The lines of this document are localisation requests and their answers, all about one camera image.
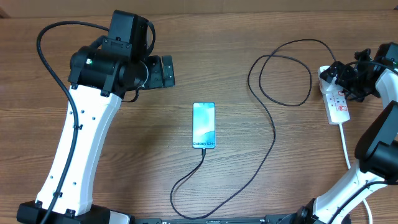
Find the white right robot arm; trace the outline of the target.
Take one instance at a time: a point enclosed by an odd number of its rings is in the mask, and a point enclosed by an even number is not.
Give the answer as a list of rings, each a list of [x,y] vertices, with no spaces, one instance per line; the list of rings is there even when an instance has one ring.
[[[312,199],[281,223],[350,223],[349,213],[375,191],[397,185],[397,44],[381,44],[356,52],[354,62],[320,67],[318,78],[325,101],[341,111],[347,101],[374,95],[383,111],[359,139],[356,162],[325,194]]]

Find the blue Galaxy smartphone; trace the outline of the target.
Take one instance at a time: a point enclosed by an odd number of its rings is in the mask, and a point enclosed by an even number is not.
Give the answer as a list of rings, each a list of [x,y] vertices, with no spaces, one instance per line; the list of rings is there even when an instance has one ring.
[[[193,104],[192,147],[214,149],[216,147],[215,104],[196,102]]]

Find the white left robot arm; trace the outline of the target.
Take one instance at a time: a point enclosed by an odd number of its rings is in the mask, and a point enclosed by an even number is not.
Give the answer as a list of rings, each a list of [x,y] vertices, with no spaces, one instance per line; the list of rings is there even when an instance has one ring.
[[[169,55],[153,55],[153,23],[114,11],[106,34],[74,53],[68,109],[46,181],[35,200],[19,205],[21,223],[133,223],[126,213],[93,204],[93,186],[110,124],[129,91],[175,85]]]

